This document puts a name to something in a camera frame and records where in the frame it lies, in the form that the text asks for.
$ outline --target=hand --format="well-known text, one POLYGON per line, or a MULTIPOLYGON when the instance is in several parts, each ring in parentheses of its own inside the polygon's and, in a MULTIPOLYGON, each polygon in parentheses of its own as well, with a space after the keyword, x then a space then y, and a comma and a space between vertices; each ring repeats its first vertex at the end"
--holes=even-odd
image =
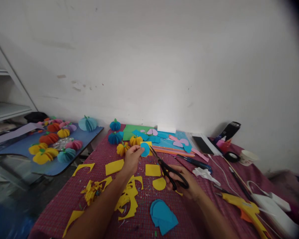
POLYGON ((139 145, 134 145, 126 151, 124 165, 121 172, 126 173, 129 176, 129 179, 136 173, 139 161, 141 160, 141 154, 143 152, 144 148, 141 148, 139 145))
MULTIPOLYGON (((171 168, 175 169, 176 171, 180 172, 181 175, 186 179, 186 181, 189 184, 189 188, 188 189, 184 189, 182 188, 177 182, 176 180, 180 181, 180 182, 184 182, 183 180, 181 180, 181 178, 179 176, 177 176, 176 174, 169 172, 169 176, 176 182, 177 184, 177 191, 179 193, 183 193, 185 197, 187 197, 188 199, 193 199, 193 200, 197 200, 199 197, 199 194, 203 192, 203 190, 201 189, 201 187, 198 185, 198 183, 196 182, 195 178, 190 174, 190 172, 181 166, 177 166, 177 165, 168 165, 171 168)), ((166 180, 166 184, 167 184, 167 189, 173 190, 173 185, 170 182, 169 178, 167 176, 165 176, 165 180, 166 180)))

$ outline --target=black scissors handle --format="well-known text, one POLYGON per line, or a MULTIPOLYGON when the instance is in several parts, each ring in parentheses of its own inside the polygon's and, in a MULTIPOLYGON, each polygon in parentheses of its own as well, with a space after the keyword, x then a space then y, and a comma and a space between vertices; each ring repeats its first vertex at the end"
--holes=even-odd
POLYGON ((179 176, 181 178, 181 180, 183 180, 183 182, 177 180, 177 182, 179 183, 179 185, 184 188, 184 189, 188 189, 189 188, 189 184, 186 181, 186 179, 183 177, 183 175, 181 175, 179 172, 177 172, 175 169, 171 168, 170 166, 168 166, 166 163, 164 163, 164 161, 162 161, 161 159, 158 159, 158 163, 160 165, 160 167, 162 168, 163 171, 163 175, 167 176, 169 178, 169 181, 172 183, 173 185, 173 190, 175 191, 177 189, 177 185, 175 183, 175 181, 170 177, 170 175, 168 174, 168 172, 166 170, 168 170, 169 172, 175 173, 177 176, 179 176))

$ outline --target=shelf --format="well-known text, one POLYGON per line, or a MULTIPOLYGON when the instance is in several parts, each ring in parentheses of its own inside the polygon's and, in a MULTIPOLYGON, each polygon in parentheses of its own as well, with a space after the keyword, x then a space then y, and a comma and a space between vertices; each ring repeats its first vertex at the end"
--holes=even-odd
POLYGON ((0 121, 32 112, 29 106, 0 103, 0 121))

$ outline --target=blue table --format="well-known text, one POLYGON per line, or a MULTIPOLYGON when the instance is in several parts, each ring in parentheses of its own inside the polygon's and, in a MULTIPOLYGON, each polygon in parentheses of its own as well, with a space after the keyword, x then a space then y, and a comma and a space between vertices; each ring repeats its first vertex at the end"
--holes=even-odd
POLYGON ((74 125, 77 126, 77 130, 71 133, 69 137, 82 141, 83 147, 80 151, 77 151, 76 157, 69 163, 60 163, 56 158, 53 161, 47 162, 43 165, 39 165, 32 161, 33 155, 29 153, 28 148, 32 144, 38 143, 39 138, 43 135, 43 133, 35 133, 2 149, 0 151, 0 155, 21 155, 27 157, 31 160, 32 173, 42 174, 46 176, 56 176, 67 169, 74 162, 74 160, 88 147, 88 145, 99 134, 99 132, 103 130, 103 127, 97 127, 94 131, 87 132, 81 130, 77 123, 74 123, 74 125))

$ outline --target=black tape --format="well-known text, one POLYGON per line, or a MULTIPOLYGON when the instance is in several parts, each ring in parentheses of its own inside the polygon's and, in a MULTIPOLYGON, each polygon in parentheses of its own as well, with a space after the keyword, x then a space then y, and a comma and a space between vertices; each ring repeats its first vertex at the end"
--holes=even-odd
POLYGON ((240 157, 233 152, 227 152, 224 155, 224 157, 225 157, 225 159, 227 159, 229 162, 232 162, 232 163, 236 163, 240 160, 240 157))

